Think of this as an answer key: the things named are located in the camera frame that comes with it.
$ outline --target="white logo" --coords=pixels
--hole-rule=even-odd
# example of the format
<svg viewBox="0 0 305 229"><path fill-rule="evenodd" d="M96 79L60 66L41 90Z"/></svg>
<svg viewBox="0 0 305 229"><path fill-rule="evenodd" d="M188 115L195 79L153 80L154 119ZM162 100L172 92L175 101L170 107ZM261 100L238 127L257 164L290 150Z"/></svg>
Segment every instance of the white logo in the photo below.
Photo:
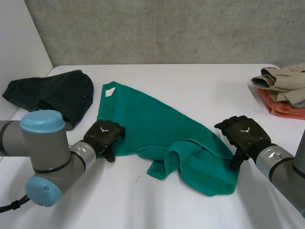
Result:
<svg viewBox="0 0 305 229"><path fill-rule="evenodd" d="M101 131L102 131L102 132L107 132L108 130L103 130L103 128L101 128Z"/></svg>
<svg viewBox="0 0 305 229"><path fill-rule="evenodd" d="M240 132L247 132L249 133L250 128L248 128L247 130L241 130Z"/></svg>

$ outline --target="teal cloth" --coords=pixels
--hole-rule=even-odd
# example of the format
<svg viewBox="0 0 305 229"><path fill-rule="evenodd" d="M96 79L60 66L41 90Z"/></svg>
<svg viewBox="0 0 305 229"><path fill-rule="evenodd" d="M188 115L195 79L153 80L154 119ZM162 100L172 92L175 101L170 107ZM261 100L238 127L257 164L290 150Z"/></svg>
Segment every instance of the teal cloth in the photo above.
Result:
<svg viewBox="0 0 305 229"><path fill-rule="evenodd" d="M105 97L112 88L113 94ZM229 169L233 154L228 147L205 126L157 99L111 82L103 86L97 119L126 128L113 152L154 160L148 175L164 179L179 169L186 184L208 196L235 191L239 171Z"/></svg>

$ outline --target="white tag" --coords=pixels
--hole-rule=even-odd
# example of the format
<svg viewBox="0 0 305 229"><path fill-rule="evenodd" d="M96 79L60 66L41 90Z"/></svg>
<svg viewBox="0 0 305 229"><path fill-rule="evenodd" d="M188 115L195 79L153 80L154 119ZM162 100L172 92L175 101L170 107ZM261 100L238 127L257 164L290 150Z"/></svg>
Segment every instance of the white tag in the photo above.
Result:
<svg viewBox="0 0 305 229"><path fill-rule="evenodd" d="M106 90L105 91L105 97L112 96L114 90L115 90L115 87L113 87L112 89Z"/></svg>

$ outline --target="light blue cap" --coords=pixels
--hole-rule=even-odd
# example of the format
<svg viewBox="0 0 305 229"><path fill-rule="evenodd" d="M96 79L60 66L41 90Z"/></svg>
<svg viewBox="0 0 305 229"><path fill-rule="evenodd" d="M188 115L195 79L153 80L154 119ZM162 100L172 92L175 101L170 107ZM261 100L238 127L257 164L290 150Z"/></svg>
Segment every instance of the light blue cap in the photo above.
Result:
<svg viewBox="0 0 305 229"><path fill-rule="evenodd" d="M25 185L25 192L35 204L53 206L62 197L62 191L51 181L33 176Z"/></svg>
<svg viewBox="0 0 305 229"><path fill-rule="evenodd" d="M60 112L41 110L26 114L21 119L20 126L32 133L51 134L62 130L65 122Z"/></svg>

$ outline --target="white tabletop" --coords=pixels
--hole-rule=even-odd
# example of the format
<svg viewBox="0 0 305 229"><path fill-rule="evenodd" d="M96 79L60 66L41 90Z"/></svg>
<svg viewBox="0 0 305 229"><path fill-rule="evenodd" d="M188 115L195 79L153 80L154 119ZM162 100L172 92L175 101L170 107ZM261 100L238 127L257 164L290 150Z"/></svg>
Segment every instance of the white tabletop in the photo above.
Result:
<svg viewBox="0 0 305 229"><path fill-rule="evenodd" d="M250 79L269 64L165 64L60 66L49 76L76 69L91 77L94 103L83 121L68 132L69 144L82 139L95 122L102 85L128 85L172 106L214 131L233 115L256 120L274 143L295 154L305 122L268 113ZM20 109L14 120L27 112ZM1 229L286 229L305 227L305 219L258 171L245 162L236 191L207 197L184 184L177 172L159 181L146 174L151 161L137 155L98 161L51 208L29 202L0 214ZM28 158L6 157L0 163L0 206L24 192L33 175Z"/></svg>

